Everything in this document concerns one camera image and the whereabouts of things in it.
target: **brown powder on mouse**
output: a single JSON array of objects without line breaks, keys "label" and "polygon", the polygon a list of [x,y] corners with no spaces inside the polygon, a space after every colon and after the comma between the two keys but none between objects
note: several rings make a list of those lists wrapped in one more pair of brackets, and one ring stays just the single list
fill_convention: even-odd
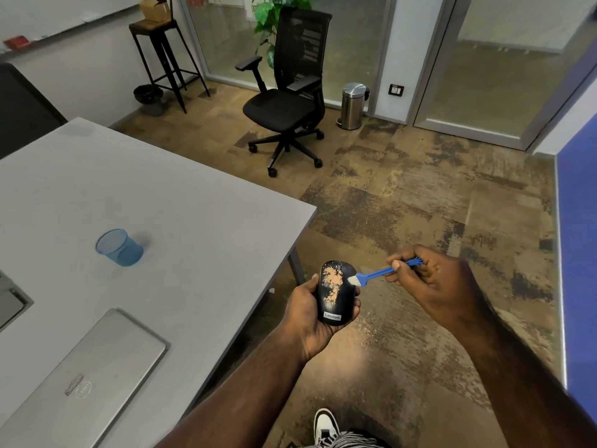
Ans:
[{"label": "brown powder on mouse", "polygon": [[342,271],[336,270],[332,266],[327,266],[324,269],[323,281],[324,284],[331,288],[331,292],[325,297],[325,301],[335,303],[338,298],[340,286],[342,286]]}]

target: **black lenovo mouse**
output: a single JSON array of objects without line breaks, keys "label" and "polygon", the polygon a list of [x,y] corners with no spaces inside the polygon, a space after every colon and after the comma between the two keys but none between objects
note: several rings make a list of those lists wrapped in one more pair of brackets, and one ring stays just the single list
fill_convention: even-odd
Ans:
[{"label": "black lenovo mouse", "polygon": [[352,318],[356,286],[348,282],[356,275],[349,263],[328,261],[321,266],[315,299],[317,318],[328,325],[344,325]]}]

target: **blue brush handle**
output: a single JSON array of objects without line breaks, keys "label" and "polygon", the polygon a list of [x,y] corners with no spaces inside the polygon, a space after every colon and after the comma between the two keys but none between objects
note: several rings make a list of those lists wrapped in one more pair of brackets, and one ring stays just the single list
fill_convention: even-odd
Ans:
[{"label": "blue brush handle", "polygon": [[[423,260],[418,256],[415,256],[414,258],[405,261],[405,263],[407,263],[407,265],[410,267],[420,266],[424,264]],[[392,267],[386,267],[385,269],[373,273],[357,273],[356,277],[361,282],[361,286],[364,286],[367,284],[367,281],[369,281],[371,278],[381,277],[382,275],[387,275],[388,273],[392,273],[393,271],[394,269]]]}]

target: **forearm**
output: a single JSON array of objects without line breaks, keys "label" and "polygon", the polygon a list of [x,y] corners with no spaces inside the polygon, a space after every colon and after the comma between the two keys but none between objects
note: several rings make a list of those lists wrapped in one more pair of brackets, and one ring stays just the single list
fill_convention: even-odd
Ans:
[{"label": "forearm", "polygon": [[278,326],[156,448],[261,447],[305,362],[300,339]]},{"label": "forearm", "polygon": [[510,448],[597,444],[590,417],[499,317],[488,316],[457,338],[481,377]]}]

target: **person's left arm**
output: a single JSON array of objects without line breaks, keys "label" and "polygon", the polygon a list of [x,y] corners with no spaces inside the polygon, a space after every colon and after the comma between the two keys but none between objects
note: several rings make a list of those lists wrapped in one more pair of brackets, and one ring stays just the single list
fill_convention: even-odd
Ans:
[{"label": "person's left arm", "polygon": [[[317,320],[318,275],[298,286],[280,324],[155,448],[261,447],[305,364],[342,327]],[[355,300],[353,320],[361,302]]]}]

